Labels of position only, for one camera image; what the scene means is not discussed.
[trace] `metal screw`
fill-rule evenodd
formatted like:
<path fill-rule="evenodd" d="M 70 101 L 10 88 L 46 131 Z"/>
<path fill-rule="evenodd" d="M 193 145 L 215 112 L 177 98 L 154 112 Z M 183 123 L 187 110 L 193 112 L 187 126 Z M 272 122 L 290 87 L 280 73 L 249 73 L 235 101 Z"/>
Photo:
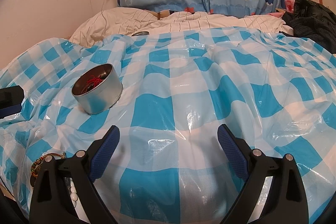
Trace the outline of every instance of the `metal screw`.
<path fill-rule="evenodd" d="M 82 157 L 84 157 L 84 156 L 85 156 L 85 151 L 84 151 L 84 150 L 79 150 L 79 151 L 77 151 L 76 156 L 77 156 L 78 158 L 82 158 Z"/>
<path fill-rule="evenodd" d="M 291 154 L 286 154 L 286 159 L 287 160 L 293 160 L 293 156 Z"/>
<path fill-rule="evenodd" d="M 261 156 L 261 151 L 259 150 L 259 149 L 253 149 L 253 151 L 252 151 L 252 153 L 253 153 L 253 155 L 255 155 L 256 157 L 259 157 L 259 156 Z"/>
<path fill-rule="evenodd" d="M 44 160 L 45 160 L 46 162 L 50 162 L 52 159 L 53 159 L 53 157 L 52 157 L 51 155 L 48 155 L 48 156 L 45 157 Z"/>

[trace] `metal tin can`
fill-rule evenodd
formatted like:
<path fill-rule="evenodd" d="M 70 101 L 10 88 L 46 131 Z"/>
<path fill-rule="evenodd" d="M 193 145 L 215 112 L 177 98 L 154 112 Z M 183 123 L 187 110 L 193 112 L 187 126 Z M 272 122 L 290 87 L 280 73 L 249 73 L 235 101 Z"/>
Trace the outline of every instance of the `metal tin can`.
<path fill-rule="evenodd" d="M 93 78 L 102 80 L 97 86 L 88 84 Z M 103 64 L 84 73 L 75 82 L 71 93 L 88 114 L 98 114 L 113 106 L 123 86 L 111 64 Z"/>

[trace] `beaded bracelet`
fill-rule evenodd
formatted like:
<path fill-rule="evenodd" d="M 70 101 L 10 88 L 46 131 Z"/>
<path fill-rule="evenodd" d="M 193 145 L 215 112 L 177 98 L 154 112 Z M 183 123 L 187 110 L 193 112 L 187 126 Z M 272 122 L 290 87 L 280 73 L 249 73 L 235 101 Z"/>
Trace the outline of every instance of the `beaded bracelet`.
<path fill-rule="evenodd" d="M 43 156 L 39 157 L 37 160 L 35 160 L 34 163 L 31 165 L 31 168 L 30 168 L 31 175 L 32 175 L 34 178 L 37 178 L 37 176 L 38 176 L 38 172 L 39 172 L 39 170 L 41 169 L 41 163 L 43 163 L 44 159 L 45 159 L 47 156 L 55 156 L 55 157 L 60 157 L 61 159 L 65 159 L 65 157 L 66 157 L 66 153 L 63 152 L 62 155 L 57 154 L 57 153 L 48 153 L 48 154 L 46 154 L 46 155 L 43 155 Z"/>

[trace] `black jacket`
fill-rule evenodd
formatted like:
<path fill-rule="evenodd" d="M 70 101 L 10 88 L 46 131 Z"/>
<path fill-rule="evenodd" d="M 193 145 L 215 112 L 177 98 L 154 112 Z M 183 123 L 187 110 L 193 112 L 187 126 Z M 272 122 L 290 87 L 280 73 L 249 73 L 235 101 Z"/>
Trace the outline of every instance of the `black jacket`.
<path fill-rule="evenodd" d="M 282 18 L 293 28 L 294 37 L 306 37 L 336 53 L 336 15 L 312 0 L 295 0 L 294 14 L 286 12 Z"/>

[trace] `blue checkered plastic sheet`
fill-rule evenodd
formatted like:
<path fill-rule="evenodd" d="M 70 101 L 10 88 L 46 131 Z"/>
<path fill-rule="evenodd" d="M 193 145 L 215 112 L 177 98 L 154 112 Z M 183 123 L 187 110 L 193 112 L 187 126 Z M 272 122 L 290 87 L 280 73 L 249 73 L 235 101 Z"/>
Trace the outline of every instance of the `blue checkered plastic sheet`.
<path fill-rule="evenodd" d="M 71 88 L 104 63 L 124 90 L 90 116 Z M 22 112 L 0 123 L 0 175 L 28 212 L 32 162 L 72 156 L 114 124 L 120 143 L 95 187 L 120 223 L 219 223 L 242 187 L 216 138 L 225 123 L 266 155 L 295 157 L 313 223 L 336 190 L 335 68 L 312 40 L 241 27 L 115 35 L 92 48 L 49 39 L 0 74 L 2 88 L 25 91 Z"/>

